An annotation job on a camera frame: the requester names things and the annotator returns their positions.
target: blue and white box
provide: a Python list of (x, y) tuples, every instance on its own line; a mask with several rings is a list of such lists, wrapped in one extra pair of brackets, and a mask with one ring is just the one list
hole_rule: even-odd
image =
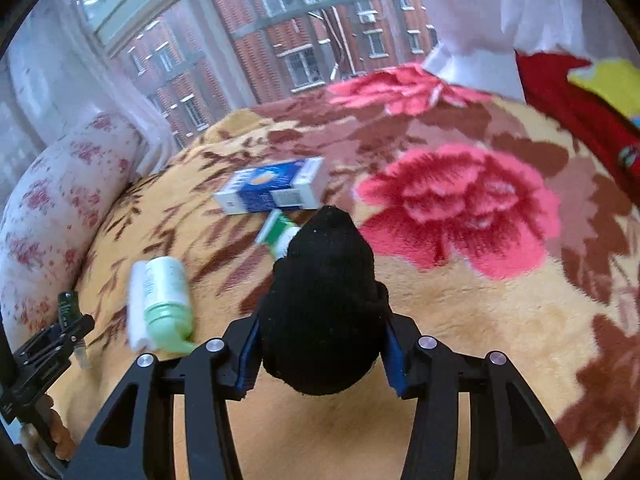
[(236, 171), (214, 197), (228, 215), (276, 208), (319, 209), (328, 181), (324, 158), (301, 158)]

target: floral pillow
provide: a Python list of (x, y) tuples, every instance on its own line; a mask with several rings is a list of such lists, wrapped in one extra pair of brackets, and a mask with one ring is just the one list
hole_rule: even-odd
[(89, 246), (132, 174), (142, 138), (117, 114), (47, 147), (0, 221), (0, 305), (13, 349), (57, 319)]

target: floral blanket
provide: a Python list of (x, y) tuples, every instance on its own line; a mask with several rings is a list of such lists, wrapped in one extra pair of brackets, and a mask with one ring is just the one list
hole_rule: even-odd
[[(212, 193), (235, 170), (315, 155), (332, 165), (325, 202), (359, 225), (392, 308), (457, 352), (504, 351), (583, 478), (602, 480), (638, 429), (638, 212), (557, 123), (413, 65), (234, 112), (122, 195), (78, 282), (96, 319), (94, 368), (73, 367), (52, 389), (72, 434), (82, 437), (135, 359), (131, 265), (180, 258), (194, 338), (221, 335), (268, 290), (273, 261), (254, 244), (266, 215), (226, 216)], [(456, 478), (466, 478), (468, 397), (460, 403)], [(263, 372), (229, 412), (249, 480), (371, 479), (399, 478), (414, 407), (376, 364), (328, 397), (302, 396)], [(187, 478), (180, 424), (176, 439), (178, 477)]]

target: red cloth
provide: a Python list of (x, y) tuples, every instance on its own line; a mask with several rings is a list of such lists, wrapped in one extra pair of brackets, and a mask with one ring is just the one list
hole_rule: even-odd
[(620, 188), (639, 205), (638, 164), (624, 170), (618, 158), (626, 147), (640, 144), (638, 128), (601, 98), (566, 80), (569, 70), (591, 63), (562, 54), (518, 54), (517, 62), (527, 103), (584, 142)]

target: black fabric object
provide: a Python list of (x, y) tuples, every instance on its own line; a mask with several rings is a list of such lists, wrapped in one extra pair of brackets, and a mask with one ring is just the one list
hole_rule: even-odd
[(359, 381), (380, 354), (388, 294), (374, 276), (373, 251), (351, 217), (324, 206), (273, 266), (258, 302), (264, 367), (308, 395)]

